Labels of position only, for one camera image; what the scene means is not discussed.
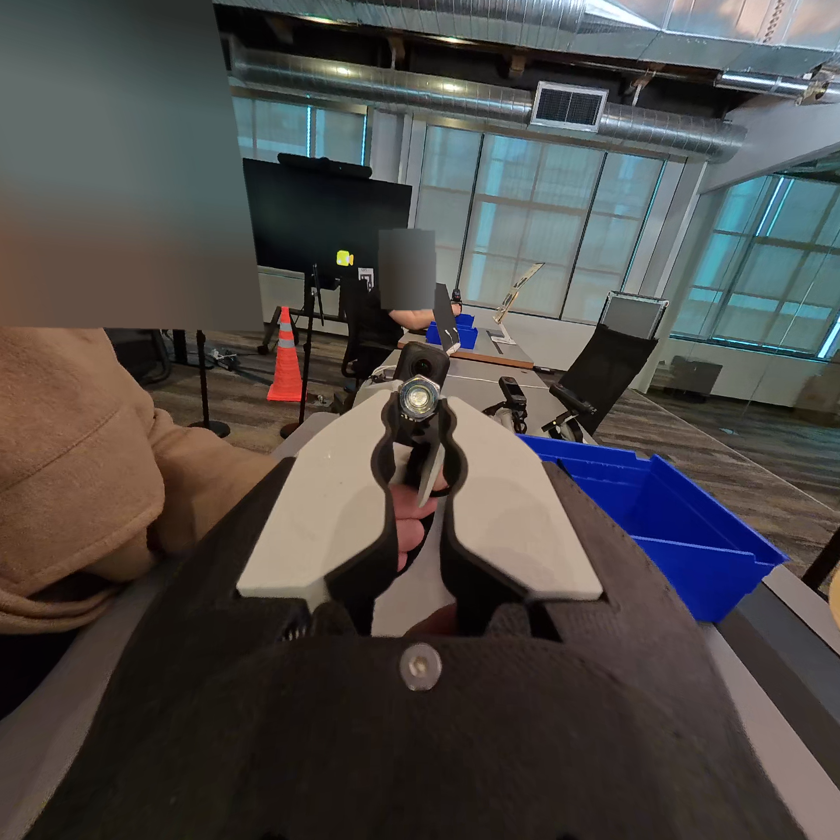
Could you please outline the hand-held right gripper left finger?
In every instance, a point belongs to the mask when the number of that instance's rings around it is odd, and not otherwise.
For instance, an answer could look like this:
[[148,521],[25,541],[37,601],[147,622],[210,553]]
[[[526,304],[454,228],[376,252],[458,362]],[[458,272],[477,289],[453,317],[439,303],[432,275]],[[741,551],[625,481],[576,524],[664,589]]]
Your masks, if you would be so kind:
[[238,579],[241,596],[298,599],[310,613],[337,602],[370,635],[375,600],[397,575],[395,430],[396,394],[382,415],[355,407],[280,463],[287,475]]

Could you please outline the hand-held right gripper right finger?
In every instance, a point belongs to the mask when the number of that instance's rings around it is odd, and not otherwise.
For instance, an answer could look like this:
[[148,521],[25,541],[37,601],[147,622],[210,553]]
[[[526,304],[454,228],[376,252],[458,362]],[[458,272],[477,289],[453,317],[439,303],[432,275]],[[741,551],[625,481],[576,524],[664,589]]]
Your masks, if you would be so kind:
[[460,398],[440,403],[438,425],[448,484],[439,566],[458,629],[483,634],[505,604],[598,601],[602,583],[548,464]]

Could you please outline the steel hex nut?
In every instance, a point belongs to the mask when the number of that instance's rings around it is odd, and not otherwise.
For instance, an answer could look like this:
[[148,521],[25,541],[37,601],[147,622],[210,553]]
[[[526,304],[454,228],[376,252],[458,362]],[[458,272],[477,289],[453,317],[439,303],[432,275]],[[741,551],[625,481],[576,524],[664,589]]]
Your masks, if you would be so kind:
[[[410,409],[406,409],[404,404],[404,393],[405,390],[414,384],[420,384],[421,386],[426,387],[432,394],[434,394],[434,406],[430,406],[430,410],[427,411],[425,414],[417,414],[412,413]],[[438,403],[440,400],[440,385],[437,384],[435,381],[429,379],[425,375],[416,374],[415,376],[405,380],[398,389],[398,397],[399,397],[399,404],[400,410],[404,417],[408,418],[411,421],[416,423],[421,423],[427,421],[430,417],[435,415],[438,407]]]

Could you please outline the blue plastic bin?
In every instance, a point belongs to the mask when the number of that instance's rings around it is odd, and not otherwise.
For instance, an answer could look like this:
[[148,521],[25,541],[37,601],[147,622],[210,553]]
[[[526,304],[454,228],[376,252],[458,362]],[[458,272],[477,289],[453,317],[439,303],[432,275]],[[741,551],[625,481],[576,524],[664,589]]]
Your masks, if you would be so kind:
[[[472,314],[461,313],[455,318],[455,325],[458,331],[460,349],[472,351],[476,347],[478,339],[475,317]],[[436,321],[431,321],[426,330],[425,338],[428,343],[440,344]]]
[[646,552],[702,623],[724,620],[787,556],[669,462],[653,455],[520,435],[563,467]]

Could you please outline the person's left hand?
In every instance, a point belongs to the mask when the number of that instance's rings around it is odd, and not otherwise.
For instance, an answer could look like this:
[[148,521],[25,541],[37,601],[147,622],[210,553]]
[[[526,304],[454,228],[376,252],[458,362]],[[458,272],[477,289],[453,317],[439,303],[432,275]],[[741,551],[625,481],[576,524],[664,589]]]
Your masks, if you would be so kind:
[[438,499],[431,496],[424,505],[417,504],[417,490],[405,485],[390,485],[397,533],[397,573],[410,568],[422,551],[431,529]]

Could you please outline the person's right hand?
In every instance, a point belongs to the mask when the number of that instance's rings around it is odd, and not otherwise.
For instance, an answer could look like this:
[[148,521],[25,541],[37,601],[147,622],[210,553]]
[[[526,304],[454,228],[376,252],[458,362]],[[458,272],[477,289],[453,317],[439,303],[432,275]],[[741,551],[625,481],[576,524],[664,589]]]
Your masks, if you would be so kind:
[[429,616],[410,627],[404,637],[458,636],[459,621],[457,604],[440,607]]

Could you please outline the grey flat bar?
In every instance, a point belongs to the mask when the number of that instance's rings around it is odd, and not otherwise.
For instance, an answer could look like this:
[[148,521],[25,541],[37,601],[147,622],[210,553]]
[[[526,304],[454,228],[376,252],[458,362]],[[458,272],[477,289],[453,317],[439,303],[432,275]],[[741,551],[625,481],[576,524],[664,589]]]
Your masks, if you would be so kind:
[[433,313],[438,342],[442,351],[451,356],[460,349],[460,338],[452,301],[444,283],[435,285]]

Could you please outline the orange traffic cone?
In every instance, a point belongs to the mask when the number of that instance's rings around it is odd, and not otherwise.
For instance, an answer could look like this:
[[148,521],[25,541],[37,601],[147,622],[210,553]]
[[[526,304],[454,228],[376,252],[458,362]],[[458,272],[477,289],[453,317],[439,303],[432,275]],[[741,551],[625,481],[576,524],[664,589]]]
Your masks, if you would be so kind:
[[298,361],[298,345],[292,329],[289,307],[279,307],[274,378],[267,393],[271,403],[299,403],[305,394]]

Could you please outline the black tilted stand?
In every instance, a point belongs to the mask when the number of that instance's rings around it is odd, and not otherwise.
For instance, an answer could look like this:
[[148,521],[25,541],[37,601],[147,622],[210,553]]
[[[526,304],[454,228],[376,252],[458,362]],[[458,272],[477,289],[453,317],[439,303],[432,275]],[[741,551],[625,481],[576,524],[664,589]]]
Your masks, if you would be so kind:
[[669,303],[665,299],[611,291],[583,351],[557,381],[597,408],[570,419],[578,438],[593,435],[657,347],[655,337]]

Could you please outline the large black screen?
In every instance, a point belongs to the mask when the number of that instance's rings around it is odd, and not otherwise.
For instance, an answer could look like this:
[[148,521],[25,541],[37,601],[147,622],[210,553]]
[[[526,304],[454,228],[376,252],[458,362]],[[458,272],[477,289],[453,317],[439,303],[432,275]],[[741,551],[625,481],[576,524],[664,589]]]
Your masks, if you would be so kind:
[[364,167],[299,155],[242,165],[259,267],[354,277],[378,269],[382,230],[408,226],[412,187]]

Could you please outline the dark grey cabinet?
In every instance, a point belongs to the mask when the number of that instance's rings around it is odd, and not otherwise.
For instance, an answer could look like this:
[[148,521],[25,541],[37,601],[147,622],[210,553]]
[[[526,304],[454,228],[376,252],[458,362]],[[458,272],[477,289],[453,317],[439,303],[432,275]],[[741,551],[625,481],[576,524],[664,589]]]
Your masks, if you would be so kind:
[[721,364],[676,355],[670,362],[664,392],[693,403],[704,403],[722,371]]

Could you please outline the person's tan sweater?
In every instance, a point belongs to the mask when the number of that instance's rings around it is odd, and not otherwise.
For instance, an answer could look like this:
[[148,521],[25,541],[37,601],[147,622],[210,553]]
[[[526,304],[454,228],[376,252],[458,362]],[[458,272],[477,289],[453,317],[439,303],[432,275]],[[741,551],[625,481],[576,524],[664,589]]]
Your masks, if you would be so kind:
[[154,405],[102,329],[2,328],[3,635],[99,617],[154,567]]

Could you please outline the white air vent grille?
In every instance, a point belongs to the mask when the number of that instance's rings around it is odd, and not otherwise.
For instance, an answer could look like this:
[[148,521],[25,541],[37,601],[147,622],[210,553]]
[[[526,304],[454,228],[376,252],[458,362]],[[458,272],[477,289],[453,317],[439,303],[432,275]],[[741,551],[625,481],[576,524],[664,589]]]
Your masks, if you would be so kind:
[[598,133],[609,90],[541,80],[534,93],[529,126]]

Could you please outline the black stanchion post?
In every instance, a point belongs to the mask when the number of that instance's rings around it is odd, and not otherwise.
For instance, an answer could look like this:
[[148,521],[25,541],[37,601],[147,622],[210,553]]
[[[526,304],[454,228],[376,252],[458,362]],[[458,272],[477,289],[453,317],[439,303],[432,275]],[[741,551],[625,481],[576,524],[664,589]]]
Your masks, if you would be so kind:
[[200,329],[196,331],[196,352],[198,358],[199,369],[199,385],[202,404],[202,417],[199,421],[190,423],[189,427],[202,427],[218,438],[226,438],[230,435],[230,426],[221,421],[211,419],[209,412],[209,398],[207,387],[207,362],[205,354],[206,336]]

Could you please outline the round metal duct pipe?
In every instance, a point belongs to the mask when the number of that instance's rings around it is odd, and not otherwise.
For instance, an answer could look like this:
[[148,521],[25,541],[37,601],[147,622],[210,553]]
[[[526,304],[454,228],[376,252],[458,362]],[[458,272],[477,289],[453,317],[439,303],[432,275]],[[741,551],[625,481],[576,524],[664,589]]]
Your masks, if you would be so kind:
[[515,130],[580,135],[713,163],[729,161],[748,137],[745,127],[727,120],[625,106],[608,100],[598,133],[540,129],[529,126],[535,91],[247,49],[234,41],[229,44],[229,67],[233,78],[252,90],[296,92]]

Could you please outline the rectangular metal duct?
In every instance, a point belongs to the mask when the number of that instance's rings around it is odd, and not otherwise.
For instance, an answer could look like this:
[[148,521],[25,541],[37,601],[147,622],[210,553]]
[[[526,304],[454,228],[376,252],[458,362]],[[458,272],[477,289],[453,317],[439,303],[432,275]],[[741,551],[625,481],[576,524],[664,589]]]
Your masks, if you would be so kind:
[[838,75],[838,1],[584,2],[570,51],[648,64]]

